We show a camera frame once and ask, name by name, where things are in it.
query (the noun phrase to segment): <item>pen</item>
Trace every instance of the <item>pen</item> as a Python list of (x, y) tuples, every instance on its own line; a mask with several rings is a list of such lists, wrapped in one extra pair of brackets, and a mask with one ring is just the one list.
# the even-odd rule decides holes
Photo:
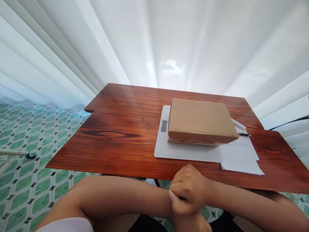
[(245, 133), (238, 133), (238, 135), (241, 135), (241, 136), (252, 136), (252, 135), (245, 134)]

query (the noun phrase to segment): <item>cardboard box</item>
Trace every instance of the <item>cardboard box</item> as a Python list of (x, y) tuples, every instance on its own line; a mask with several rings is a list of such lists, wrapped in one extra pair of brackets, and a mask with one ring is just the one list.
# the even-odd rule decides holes
[(222, 103), (172, 99), (168, 142), (220, 146), (239, 138)]

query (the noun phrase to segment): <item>tiled floor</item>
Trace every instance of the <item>tiled floor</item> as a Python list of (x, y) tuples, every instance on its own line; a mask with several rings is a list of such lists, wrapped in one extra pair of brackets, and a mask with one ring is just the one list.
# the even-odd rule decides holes
[[(88, 116), (85, 111), (69, 114), (59, 108), (46, 110), (37, 105), (25, 107), (0, 103), (0, 148), (37, 154), (33, 160), (17, 157), (0, 176), (0, 231), (33, 231), (46, 212), (74, 184), (85, 176), (95, 175), (45, 168)], [(170, 181), (160, 183), (164, 188), (170, 185)], [(307, 195), (285, 195), (309, 216)], [(202, 213), (211, 222), (221, 215), (222, 210), (204, 207)], [(168, 220), (162, 220), (162, 223), (172, 231)]]

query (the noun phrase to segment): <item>white scale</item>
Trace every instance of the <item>white scale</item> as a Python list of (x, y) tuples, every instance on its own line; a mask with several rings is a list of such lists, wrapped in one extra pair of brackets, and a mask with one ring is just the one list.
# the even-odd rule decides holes
[(167, 142), (170, 110), (171, 106), (163, 106), (154, 156), (157, 158), (221, 163), (222, 157), (219, 147)]

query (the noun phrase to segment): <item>wooden table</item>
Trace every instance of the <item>wooden table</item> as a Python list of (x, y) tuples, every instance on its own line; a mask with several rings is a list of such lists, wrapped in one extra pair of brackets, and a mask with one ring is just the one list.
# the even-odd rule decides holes
[[(154, 157), (162, 106), (172, 98), (225, 103), (231, 117), (248, 127), (265, 175), (222, 170), (219, 163)], [(108, 84), (85, 110), (93, 113), (46, 167), (172, 180), (191, 163), (206, 177), (237, 187), (309, 193), (307, 168), (278, 132), (262, 130), (244, 98)]]

